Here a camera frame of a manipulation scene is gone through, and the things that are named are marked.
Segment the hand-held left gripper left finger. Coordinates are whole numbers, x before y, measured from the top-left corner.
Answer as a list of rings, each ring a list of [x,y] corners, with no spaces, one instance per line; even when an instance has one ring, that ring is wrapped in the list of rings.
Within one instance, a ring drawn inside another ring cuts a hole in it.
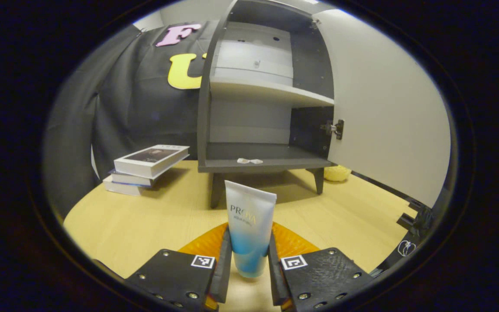
[[[126,283],[173,312],[219,312],[227,298],[231,259],[224,223],[179,250],[159,250]]]

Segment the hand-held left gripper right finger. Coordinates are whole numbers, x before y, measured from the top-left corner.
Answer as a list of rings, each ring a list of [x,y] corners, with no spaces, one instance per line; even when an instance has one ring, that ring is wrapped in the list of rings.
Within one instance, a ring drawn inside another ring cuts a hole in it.
[[[269,272],[274,306],[281,312],[346,312],[373,277],[336,247],[319,249],[273,223]]]

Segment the white and blue bottle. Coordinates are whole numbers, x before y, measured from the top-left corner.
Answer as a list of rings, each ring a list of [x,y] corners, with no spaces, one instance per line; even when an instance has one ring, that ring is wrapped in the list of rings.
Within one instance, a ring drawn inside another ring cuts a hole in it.
[[[234,264],[244,278],[258,278],[265,269],[277,194],[230,180],[224,185]]]

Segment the grey cabinet door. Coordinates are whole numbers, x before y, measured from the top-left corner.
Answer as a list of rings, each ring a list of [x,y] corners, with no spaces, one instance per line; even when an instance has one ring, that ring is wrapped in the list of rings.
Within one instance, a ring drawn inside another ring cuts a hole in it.
[[[330,57],[333,136],[327,159],[432,207],[451,156],[444,97],[430,75],[380,30],[339,9],[313,15]]]

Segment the dark grey cabinet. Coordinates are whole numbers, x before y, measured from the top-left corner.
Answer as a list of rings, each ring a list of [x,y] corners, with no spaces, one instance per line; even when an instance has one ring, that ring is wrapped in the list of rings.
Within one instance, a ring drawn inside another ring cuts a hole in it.
[[[334,99],[330,57],[313,15],[333,6],[311,0],[231,0],[211,38],[198,103],[198,171],[210,172],[211,207],[234,174],[304,169],[323,192],[331,136],[320,125],[334,121],[334,105],[283,105],[213,99],[210,78],[258,80]]]

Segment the white cabinet shelf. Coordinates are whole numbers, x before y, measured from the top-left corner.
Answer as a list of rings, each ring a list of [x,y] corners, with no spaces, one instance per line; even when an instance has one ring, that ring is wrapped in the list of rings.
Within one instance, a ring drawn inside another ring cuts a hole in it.
[[[213,99],[291,108],[333,106],[334,100],[311,91],[279,83],[223,77],[210,78]]]

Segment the yellow sponge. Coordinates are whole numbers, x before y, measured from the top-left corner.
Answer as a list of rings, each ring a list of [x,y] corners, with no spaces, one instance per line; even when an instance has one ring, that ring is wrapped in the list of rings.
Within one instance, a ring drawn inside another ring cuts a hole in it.
[[[351,169],[340,165],[329,166],[324,169],[324,179],[330,182],[344,182],[351,174]]]

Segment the pale grey book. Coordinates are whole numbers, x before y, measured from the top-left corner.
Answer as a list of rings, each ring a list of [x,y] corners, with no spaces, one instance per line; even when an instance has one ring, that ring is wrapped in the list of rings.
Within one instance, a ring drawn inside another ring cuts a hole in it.
[[[142,193],[144,193],[144,191],[147,189],[146,187],[140,185],[114,182],[112,176],[110,175],[103,179],[102,182],[107,191],[119,194],[141,196]]]

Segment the dark blue book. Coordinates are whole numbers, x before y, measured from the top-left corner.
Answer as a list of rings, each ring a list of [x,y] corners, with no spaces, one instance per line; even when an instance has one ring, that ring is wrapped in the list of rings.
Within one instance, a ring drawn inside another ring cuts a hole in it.
[[[117,172],[114,169],[109,171],[108,173],[112,177],[113,182],[117,182],[119,184],[137,185],[146,188],[154,186],[156,180],[158,180],[158,176],[154,178],[145,178],[143,176],[130,175],[124,172]]]

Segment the white book portrait cover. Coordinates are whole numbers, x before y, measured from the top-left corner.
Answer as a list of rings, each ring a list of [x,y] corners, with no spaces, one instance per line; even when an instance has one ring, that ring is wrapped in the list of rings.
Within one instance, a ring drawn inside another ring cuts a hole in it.
[[[155,145],[113,161],[117,172],[155,179],[189,156],[189,146]]]

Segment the black backdrop cloth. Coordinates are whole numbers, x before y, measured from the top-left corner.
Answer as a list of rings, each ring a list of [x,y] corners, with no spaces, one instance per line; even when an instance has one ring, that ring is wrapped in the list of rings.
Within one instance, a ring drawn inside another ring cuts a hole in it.
[[[175,55],[194,54],[181,72],[201,77],[217,20],[198,21],[177,44],[159,47],[168,26],[130,25],[110,36],[73,70],[50,112],[43,140],[43,182],[56,215],[71,209],[113,168],[113,161],[157,144],[189,146],[198,158],[199,88],[178,89]]]

